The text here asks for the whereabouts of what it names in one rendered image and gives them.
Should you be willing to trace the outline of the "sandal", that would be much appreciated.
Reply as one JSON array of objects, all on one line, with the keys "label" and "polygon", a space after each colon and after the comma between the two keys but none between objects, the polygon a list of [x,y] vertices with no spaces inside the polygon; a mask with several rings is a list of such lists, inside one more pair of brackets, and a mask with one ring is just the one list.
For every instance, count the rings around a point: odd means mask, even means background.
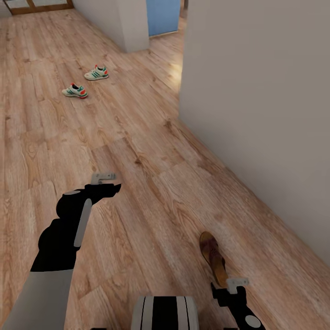
[{"label": "sandal", "polygon": [[216,283],[222,288],[228,288],[226,280],[229,278],[226,273],[225,259],[220,254],[218,243],[214,236],[204,231],[199,239],[199,248],[205,260],[209,264]]}]

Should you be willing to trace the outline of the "gym shoe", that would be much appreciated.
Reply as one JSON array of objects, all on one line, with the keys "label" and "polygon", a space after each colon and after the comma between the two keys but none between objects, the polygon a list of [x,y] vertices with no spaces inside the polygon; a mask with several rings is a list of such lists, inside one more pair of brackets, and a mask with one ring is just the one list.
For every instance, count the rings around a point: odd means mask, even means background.
[{"label": "gym shoe", "polygon": [[108,78],[109,74],[105,67],[100,68],[98,65],[96,65],[92,71],[86,73],[84,76],[87,80],[101,80],[104,78]]},{"label": "gym shoe", "polygon": [[67,97],[77,96],[82,99],[88,96],[85,89],[82,88],[82,86],[78,87],[74,83],[69,88],[63,89],[62,93]]}]

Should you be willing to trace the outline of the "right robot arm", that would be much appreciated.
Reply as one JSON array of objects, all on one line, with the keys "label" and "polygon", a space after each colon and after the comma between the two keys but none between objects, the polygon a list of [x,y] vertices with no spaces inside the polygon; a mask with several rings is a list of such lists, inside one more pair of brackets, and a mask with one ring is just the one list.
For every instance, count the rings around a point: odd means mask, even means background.
[{"label": "right robot arm", "polygon": [[247,277],[228,278],[226,284],[228,288],[216,289],[211,284],[213,299],[218,299],[221,307],[228,306],[236,323],[238,330],[265,330],[261,320],[247,307],[246,289],[249,284]]}]

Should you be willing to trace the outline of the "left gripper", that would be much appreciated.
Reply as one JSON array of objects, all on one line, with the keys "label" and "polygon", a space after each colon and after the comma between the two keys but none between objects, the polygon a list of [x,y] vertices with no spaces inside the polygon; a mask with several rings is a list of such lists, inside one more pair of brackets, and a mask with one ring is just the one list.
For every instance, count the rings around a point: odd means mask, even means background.
[{"label": "left gripper", "polygon": [[[99,184],[99,185],[91,185],[87,184],[84,186],[85,189],[92,188],[98,193],[98,201],[102,198],[112,198],[115,196],[116,193],[120,191],[121,184],[115,185],[112,183],[110,184]],[[98,202],[97,201],[97,202]]]}]

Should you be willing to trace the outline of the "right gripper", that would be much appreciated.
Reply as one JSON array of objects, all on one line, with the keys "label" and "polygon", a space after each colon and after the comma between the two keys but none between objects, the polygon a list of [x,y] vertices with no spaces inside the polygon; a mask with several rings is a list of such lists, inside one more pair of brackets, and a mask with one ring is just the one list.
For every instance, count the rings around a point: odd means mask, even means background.
[{"label": "right gripper", "polygon": [[228,306],[232,315],[233,315],[233,305],[235,303],[243,303],[244,305],[247,304],[246,292],[243,287],[237,287],[237,294],[231,295],[228,292],[227,288],[216,289],[213,283],[210,284],[213,293],[213,299],[218,299],[218,304],[221,307]]}]

